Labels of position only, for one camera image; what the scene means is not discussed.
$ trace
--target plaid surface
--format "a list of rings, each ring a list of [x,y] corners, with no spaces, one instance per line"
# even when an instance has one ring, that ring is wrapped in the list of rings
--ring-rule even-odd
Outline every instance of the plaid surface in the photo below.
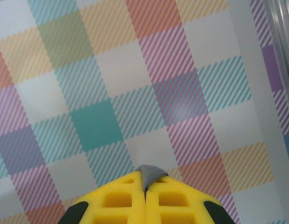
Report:
[[[289,154],[262,1],[251,11]],[[0,1],[0,224],[57,222],[144,163],[238,224],[284,224],[252,99],[224,0]]]

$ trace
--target white square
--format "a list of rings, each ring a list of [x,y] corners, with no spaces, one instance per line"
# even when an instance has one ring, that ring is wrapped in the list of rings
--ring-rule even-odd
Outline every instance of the white square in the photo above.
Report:
[[[153,165],[164,170],[178,167],[166,128],[125,140],[134,167]]]
[[[69,112],[54,72],[18,83],[16,89],[30,124]]]
[[[228,10],[183,26],[197,68],[240,54]]]
[[[0,179],[0,219],[24,213],[10,176]]]
[[[37,26],[26,0],[0,1],[0,39]]]
[[[112,98],[151,85],[145,60],[137,41],[96,56],[102,77]]]
[[[263,142],[252,100],[210,113],[221,153]]]
[[[240,223],[271,223],[284,219],[275,182],[233,193]]]
[[[61,200],[82,196],[97,188],[85,153],[47,165]]]
[[[78,8],[80,9],[102,1],[104,0],[76,0]]]

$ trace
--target yellow robot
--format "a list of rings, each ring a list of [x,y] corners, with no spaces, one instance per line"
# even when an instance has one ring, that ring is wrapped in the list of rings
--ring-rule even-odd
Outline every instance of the yellow robot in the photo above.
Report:
[[[78,198],[58,224],[234,224],[219,201],[142,165]]]

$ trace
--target pastel plaid paper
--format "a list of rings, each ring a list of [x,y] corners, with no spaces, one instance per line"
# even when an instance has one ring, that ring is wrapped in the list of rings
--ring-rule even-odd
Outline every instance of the pastel plaid paper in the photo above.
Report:
[[[289,154],[273,37],[250,6]],[[225,0],[2,0],[0,224],[56,223],[143,163],[237,224],[284,224],[252,99]]]

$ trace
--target gray fabric tab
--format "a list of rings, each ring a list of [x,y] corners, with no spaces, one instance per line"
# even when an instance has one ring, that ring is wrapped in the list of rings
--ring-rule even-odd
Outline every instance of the gray fabric tab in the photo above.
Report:
[[[167,172],[156,166],[141,165],[136,170],[141,172],[144,193],[146,193],[149,186],[156,180],[163,176],[168,176]]]

